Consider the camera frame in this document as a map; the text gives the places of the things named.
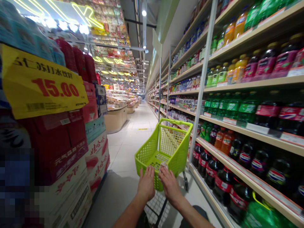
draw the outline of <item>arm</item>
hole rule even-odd
[[[155,195],[154,190],[154,168],[149,166],[143,176],[143,169],[140,170],[140,179],[137,194],[116,221],[113,228],[136,227],[137,221],[145,208],[145,205]]]
[[[182,195],[180,187],[178,186],[176,178],[171,170],[169,171],[166,168],[161,168],[158,175],[164,185],[165,195],[169,202],[192,227],[213,227]]]

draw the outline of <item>supermarket aisle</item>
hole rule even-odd
[[[108,168],[108,176],[96,199],[86,223],[89,227],[112,227],[121,213],[125,210],[137,192],[139,177],[136,173],[134,155],[142,144],[150,137],[157,124],[157,119],[145,101],[128,115],[128,121],[123,129],[117,133],[108,135],[111,163]],[[215,214],[195,183],[195,180],[187,173],[189,181],[189,193],[182,192],[192,205],[199,205],[208,213],[211,223],[220,228]],[[180,186],[183,186],[182,174],[178,177]],[[162,193],[156,193],[149,205],[160,212],[165,197]],[[157,217],[146,207],[149,220],[156,222]],[[181,215],[167,204],[162,217],[163,227],[179,227]]]

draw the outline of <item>yellow price sign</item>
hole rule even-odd
[[[89,103],[82,77],[2,44],[2,87],[15,119],[71,111]]]

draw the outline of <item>green shopping cart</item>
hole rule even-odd
[[[163,122],[171,124],[187,125],[188,130],[178,129],[166,126]],[[175,177],[181,172],[184,174],[185,189],[188,191],[188,181],[185,174],[187,162],[188,146],[193,124],[172,119],[160,119],[156,125],[151,137],[142,145],[135,154],[135,164],[137,174],[140,176],[140,170],[145,173],[148,166],[152,165],[155,170],[154,188],[157,191],[163,191],[163,185],[158,177],[158,172],[161,164],[165,162],[169,170],[172,170]],[[153,213],[158,217],[156,226],[158,226],[162,213],[166,207],[167,199],[161,209],[160,214],[157,214],[149,205],[147,205]]]

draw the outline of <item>hand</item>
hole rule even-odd
[[[144,176],[143,169],[140,170],[137,195],[143,197],[147,202],[154,197],[154,167],[148,166]]]
[[[167,168],[161,167],[158,176],[164,185],[165,196],[171,205],[177,209],[184,199],[184,196],[181,193],[173,172],[171,170],[169,171]]]

